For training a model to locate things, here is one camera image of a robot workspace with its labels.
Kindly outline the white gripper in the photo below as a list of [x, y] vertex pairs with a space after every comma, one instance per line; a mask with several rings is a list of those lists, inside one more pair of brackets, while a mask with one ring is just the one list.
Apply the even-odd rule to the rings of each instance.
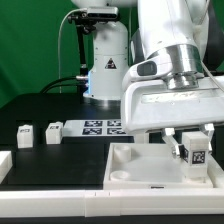
[[133, 65], [124, 76], [121, 124], [127, 134], [162, 130], [162, 139], [175, 159], [184, 146], [174, 128], [200, 126], [202, 145], [213, 151], [214, 125], [224, 123], [224, 76], [198, 80], [197, 88], [169, 90], [164, 77], [173, 69], [168, 54]]

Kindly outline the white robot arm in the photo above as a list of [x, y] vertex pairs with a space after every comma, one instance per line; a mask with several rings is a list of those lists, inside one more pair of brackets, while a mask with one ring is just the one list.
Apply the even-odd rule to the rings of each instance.
[[161, 131], [176, 157], [189, 154], [176, 130], [213, 136], [224, 123], [224, 77], [203, 63], [210, 0], [71, 1], [93, 33], [86, 102], [118, 103], [126, 133]]

